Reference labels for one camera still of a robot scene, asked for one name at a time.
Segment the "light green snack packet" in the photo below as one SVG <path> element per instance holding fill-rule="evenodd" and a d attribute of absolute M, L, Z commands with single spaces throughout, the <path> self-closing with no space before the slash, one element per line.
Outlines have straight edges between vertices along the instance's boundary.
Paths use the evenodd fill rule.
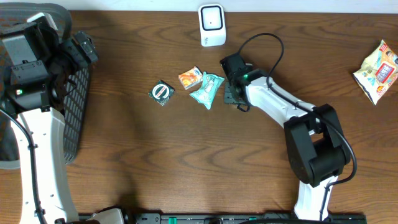
<path fill-rule="evenodd" d="M 192 92 L 190 96 L 199 104 L 203 104 L 206 109 L 210 110 L 213 100 L 215 99 L 218 88 L 224 82 L 224 78 L 212 73 L 204 72 L 201 87 Z"/>

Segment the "yellow snack packet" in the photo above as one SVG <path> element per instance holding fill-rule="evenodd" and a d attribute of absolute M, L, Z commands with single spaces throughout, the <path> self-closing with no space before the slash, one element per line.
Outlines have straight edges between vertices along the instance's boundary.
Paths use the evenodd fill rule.
<path fill-rule="evenodd" d="M 353 73 L 354 79 L 364 91 L 373 105 L 397 80 L 397 55 L 381 40 L 379 46 L 367 56 L 358 71 Z"/>

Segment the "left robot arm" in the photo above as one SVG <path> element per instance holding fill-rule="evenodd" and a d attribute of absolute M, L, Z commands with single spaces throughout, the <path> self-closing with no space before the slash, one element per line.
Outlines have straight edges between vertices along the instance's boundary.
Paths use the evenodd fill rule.
<path fill-rule="evenodd" d="M 67 179 L 64 99 L 71 76 L 97 62 L 89 35 L 61 39 L 50 14 L 39 12 L 1 32 L 12 65 L 3 78 L 1 113 L 17 139 L 21 223 L 80 223 Z"/>

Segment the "orange snack packet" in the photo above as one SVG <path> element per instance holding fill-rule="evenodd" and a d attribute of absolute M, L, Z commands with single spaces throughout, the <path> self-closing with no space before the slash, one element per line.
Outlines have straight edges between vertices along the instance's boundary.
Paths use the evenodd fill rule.
<path fill-rule="evenodd" d="M 184 89 L 187 90 L 201 83 L 203 80 L 203 74 L 197 66 L 194 66 L 190 70 L 179 74 L 178 79 L 180 80 L 180 83 L 182 84 Z"/>

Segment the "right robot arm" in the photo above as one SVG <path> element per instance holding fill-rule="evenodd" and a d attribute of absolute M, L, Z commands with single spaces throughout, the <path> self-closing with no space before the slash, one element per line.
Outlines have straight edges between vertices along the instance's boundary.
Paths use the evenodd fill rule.
<path fill-rule="evenodd" d="M 284 129 L 290 167 L 299 179 L 294 214 L 302 220 L 325 221 L 333 186 L 345 165 L 354 162 L 335 109 L 303 102 L 281 88 L 239 53 L 220 61 L 236 101 L 268 114 Z"/>

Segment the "dark snack packet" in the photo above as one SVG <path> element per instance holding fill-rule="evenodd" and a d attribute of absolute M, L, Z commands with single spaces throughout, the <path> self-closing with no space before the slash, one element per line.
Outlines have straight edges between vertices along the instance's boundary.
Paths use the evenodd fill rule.
<path fill-rule="evenodd" d="M 155 100 L 158 104 L 165 106 L 170 98 L 174 95 L 175 89 L 164 82 L 159 80 L 155 86 L 150 90 L 149 96 Z"/>

